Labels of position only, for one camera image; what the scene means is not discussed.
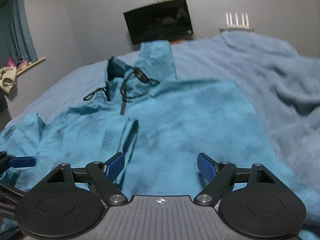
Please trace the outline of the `white wifi router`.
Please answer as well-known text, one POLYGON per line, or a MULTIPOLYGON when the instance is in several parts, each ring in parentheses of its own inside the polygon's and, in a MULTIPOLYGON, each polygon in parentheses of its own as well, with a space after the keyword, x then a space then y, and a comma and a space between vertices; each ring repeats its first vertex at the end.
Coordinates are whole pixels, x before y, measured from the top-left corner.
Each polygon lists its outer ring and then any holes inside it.
POLYGON ((220 27, 220 32, 227 31, 248 31, 254 32, 254 28, 251 28, 249 24, 249 15, 246 12, 234 13, 225 12, 226 25, 220 27))

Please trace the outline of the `black flat monitor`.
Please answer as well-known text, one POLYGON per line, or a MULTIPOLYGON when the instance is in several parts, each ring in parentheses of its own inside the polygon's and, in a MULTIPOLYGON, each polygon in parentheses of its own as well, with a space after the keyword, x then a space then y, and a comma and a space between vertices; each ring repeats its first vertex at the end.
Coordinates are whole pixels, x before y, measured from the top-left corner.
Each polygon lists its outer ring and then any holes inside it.
POLYGON ((187 0, 153 3, 123 13, 133 45, 192 35, 187 0))

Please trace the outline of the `teal window curtain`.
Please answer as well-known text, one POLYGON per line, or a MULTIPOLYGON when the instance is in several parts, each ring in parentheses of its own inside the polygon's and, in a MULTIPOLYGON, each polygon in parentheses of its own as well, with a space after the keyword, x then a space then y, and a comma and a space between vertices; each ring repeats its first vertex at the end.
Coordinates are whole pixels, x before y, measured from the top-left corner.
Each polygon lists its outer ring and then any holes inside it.
POLYGON ((1 66, 8 58, 38 60, 25 13, 24 0, 1 3, 1 66))

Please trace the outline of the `pink slipper on sill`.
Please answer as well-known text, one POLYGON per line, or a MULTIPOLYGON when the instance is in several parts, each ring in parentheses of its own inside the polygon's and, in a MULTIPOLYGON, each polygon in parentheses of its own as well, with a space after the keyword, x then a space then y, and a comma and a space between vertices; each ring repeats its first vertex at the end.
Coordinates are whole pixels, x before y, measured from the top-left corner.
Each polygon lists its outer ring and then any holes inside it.
POLYGON ((6 67, 11 67, 11 68, 17 68, 17 64, 15 62, 14 59, 12 59, 11 57, 8 57, 6 62, 5 62, 5 66, 6 67))

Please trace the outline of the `wooden tv stand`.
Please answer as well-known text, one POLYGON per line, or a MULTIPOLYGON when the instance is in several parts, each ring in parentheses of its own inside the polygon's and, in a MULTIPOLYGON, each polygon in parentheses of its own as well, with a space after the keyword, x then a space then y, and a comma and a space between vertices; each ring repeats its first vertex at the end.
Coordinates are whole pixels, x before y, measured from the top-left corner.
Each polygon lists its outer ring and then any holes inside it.
POLYGON ((178 40, 174 40, 174 41, 170 41, 170 44, 179 44, 182 42, 188 41, 188 39, 178 39, 178 40))

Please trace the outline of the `beige plush slipper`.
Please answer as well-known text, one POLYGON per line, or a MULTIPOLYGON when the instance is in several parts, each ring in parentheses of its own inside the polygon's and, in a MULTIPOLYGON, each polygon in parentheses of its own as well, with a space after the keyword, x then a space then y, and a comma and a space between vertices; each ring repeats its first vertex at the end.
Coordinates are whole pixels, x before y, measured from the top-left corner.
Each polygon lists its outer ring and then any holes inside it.
POLYGON ((3 67, 1 68, 1 89, 5 94, 10 94, 11 89, 16 85, 16 67, 3 67))

